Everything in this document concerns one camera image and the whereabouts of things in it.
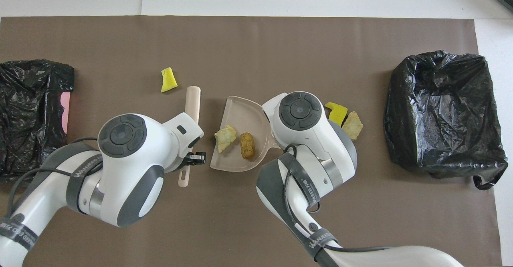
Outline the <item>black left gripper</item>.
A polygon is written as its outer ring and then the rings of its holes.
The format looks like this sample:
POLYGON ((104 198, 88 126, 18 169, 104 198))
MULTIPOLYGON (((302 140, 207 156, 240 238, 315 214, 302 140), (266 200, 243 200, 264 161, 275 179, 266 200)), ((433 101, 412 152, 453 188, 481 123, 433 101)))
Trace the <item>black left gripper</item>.
POLYGON ((205 152, 188 153, 185 156, 185 166, 203 165, 206 163, 206 157, 205 152))

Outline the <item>brown paper table mat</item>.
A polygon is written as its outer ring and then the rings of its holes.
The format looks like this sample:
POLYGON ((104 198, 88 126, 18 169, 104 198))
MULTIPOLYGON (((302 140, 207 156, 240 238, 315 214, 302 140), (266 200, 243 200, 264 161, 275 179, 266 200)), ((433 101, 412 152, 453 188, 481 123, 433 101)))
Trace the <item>brown paper table mat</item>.
MULTIPOLYGON (((419 177, 392 163, 383 112, 392 70, 409 55, 478 53, 473 21, 329 17, 3 17, 0 63, 49 59, 75 69, 68 139, 96 137, 116 115, 165 122, 202 90, 194 147, 214 152, 227 97, 264 104, 308 91, 354 110, 357 172, 314 218, 343 247, 421 245, 465 266, 502 265, 495 198, 471 179, 419 177), (178 87, 161 93, 171 67, 178 87)), ((258 169, 167 174, 148 216, 116 228, 63 208, 24 267, 316 267, 258 197, 258 169)))

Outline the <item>black plastic trash bag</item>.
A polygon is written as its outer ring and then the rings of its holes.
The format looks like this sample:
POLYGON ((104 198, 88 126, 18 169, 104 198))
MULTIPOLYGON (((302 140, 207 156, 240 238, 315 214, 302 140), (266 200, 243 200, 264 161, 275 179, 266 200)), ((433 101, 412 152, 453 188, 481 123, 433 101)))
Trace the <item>black plastic trash bag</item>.
POLYGON ((61 96, 75 69, 47 59, 0 63, 0 182, 40 167, 66 144, 61 96))
POLYGON ((489 190, 508 167, 489 65, 443 50, 408 56, 390 76, 384 110, 390 159, 436 179, 471 177, 489 190))

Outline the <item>pink plastic bin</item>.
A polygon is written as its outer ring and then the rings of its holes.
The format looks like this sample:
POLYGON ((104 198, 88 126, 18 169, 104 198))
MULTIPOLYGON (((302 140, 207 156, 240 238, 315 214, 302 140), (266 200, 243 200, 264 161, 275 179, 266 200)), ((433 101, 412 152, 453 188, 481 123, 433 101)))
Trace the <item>pink plastic bin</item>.
POLYGON ((65 134, 67 134, 67 130, 68 130, 70 97, 71 97, 71 92, 69 92, 69 91, 62 92, 62 94, 60 96, 60 103, 63 108, 62 129, 65 134))

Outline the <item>pink plastic dustpan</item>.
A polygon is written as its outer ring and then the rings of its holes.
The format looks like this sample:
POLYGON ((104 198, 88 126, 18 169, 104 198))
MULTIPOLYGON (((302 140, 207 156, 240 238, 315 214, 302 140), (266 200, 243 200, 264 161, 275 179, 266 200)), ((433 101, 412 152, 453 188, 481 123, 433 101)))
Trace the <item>pink plastic dustpan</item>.
POLYGON ((236 139, 222 152, 214 147, 210 167, 226 172, 245 172, 257 167, 271 148, 279 149, 271 132, 263 108, 258 103, 237 96, 229 96, 220 123, 220 129, 232 126, 236 130, 236 139), (255 155, 244 159, 240 148, 240 135, 250 133, 254 139, 255 155))

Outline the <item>brown sponge cylinder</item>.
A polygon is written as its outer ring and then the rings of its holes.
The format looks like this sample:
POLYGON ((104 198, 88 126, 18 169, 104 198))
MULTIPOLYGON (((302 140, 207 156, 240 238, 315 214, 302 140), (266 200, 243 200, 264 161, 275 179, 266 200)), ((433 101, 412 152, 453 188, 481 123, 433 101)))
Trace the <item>brown sponge cylinder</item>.
POLYGON ((249 132, 244 132, 240 135, 240 151, 242 158, 245 160, 255 156, 254 137, 249 132))

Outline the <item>beige torn foam chunk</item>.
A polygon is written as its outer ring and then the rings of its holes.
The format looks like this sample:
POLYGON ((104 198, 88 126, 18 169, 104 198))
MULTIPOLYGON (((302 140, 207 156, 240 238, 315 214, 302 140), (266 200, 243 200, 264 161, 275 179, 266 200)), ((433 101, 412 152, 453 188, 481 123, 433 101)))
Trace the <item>beige torn foam chunk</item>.
POLYGON ((361 131, 363 130, 364 124, 356 111, 352 111, 348 114, 341 128, 346 132, 348 137, 353 141, 356 141, 361 131))
POLYGON ((236 140, 237 135, 235 128, 233 128, 231 125, 226 125, 225 128, 215 132, 214 137, 216 138, 218 153, 222 153, 231 143, 236 140))

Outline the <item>pink hand brush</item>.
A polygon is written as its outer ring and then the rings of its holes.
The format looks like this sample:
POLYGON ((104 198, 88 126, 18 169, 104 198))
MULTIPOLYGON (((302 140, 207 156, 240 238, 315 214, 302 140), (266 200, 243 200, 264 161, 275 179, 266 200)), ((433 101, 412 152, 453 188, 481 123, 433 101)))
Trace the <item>pink hand brush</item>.
MULTIPOLYGON (((200 88, 198 86, 189 86, 186 90, 185 113, 199 123, 200 116, 200 88)), ((178 186, 187 187, 189 185, 190 166, 185 166, 180 170, 178 177, 178 186)))

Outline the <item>yellow sponge piece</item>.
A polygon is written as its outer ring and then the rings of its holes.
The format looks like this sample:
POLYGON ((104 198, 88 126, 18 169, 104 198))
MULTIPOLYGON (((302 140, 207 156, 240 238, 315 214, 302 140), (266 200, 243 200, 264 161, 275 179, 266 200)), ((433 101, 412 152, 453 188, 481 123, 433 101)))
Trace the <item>yellow sponge piece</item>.
POLYGON ((328 119, 337 125, 342 126, 346 116, 348 115, 348 108, 331 101, 326 103, 324 107, 329 110, 328 119))
POLYGON ((171 67, 167 67, 161 71, 162 75, 162 86, 161 93, 167 92, 178 87, 178 83, 174 77, 174 71, 171 67))

